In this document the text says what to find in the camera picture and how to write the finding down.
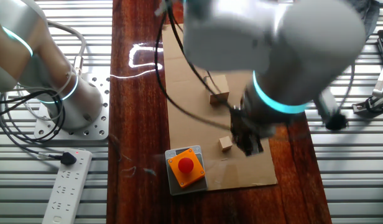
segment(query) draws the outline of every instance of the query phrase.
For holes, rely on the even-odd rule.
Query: bolt hole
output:
[[[86,121],[92,122],[92,118],[91,118],[91,116],[89,114],[86,113],[86,114],[83,115],[83,117],[84,117],[84,119]]]

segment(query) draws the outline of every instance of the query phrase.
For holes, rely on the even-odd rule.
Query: metal slotted rail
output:
[[[383,114],[369,121],[352,112],[351,105],[368,98],[381,71],[376,32],[383,29],[383,0],[375,33],[356,60],[356,76],[343,113],[349,127],[331,134],[321,125],[314,105],[306,110],[333,223],[383,224]],[[48,19],[85,35],[88,47],[84,72],[108,74],[111,60],[112,1],[37,1]],[[50,29],[63,53],[73,61],[80,42]],[[350,68],[331,85],[338,102],[346,93]],[[31,103],[39,108],[38,101]],[[35,118],[24,107],[12,113],[22,130],[33,134]],[[53,149],[82,147],[94,154],[75,223],[106,223],[108,145],[61,144]],[[41,223],[55,181],[58,162],[41,162],[0,132],[0,223]]]

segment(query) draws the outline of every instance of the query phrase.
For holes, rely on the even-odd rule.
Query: white power strip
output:
[[[60,164],[42,224],[74,223],[92,153],[76,149],[67,149],[65,152],[71,153],[77,161],[69,166]]]

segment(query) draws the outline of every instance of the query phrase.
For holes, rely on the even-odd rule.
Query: cardboard sheet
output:
[[[211,106],[208,92],[189,68],[170,27],[163,29],[165,81],[167,92],[180,106],[198,116],[230,126],[229,111],[225,106]],[[207,73],[198,69],[201,76]],[[230,94],[229,103],[239,105],[246,83],[252,72],[225,73]],[[246,157],[233,145],[223,153],[219,138],[231,136],[230,131],[196,121],[168,104],[171,149],[200,145],[205,163],[208,190],[233,189],[276,184],[269,142],[262,140],[264,152]]]

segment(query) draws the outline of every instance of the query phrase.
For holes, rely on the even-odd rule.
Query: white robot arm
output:
[[[322,97],[366,41],[358,14],[336,0],[183,5],[184,52],[191,63],[209,71],[254,71],[241,100],[246,118],[232,117],[234,141],[246,154],[257,152],[253,141],[270,135],[271,124],[289,122],[306,103]]]
[[[12,90],[17,83],[54,89],[67,111],[63,129],[85,127],[99,116],[102,97],[95,86],[82,79],[80,57],[75,61],[76,69],[53,41],[45,14],[34,0],[0,0],[1,92]],[[51,97],[44,94],[37,98],[51,118],[57,117]]]

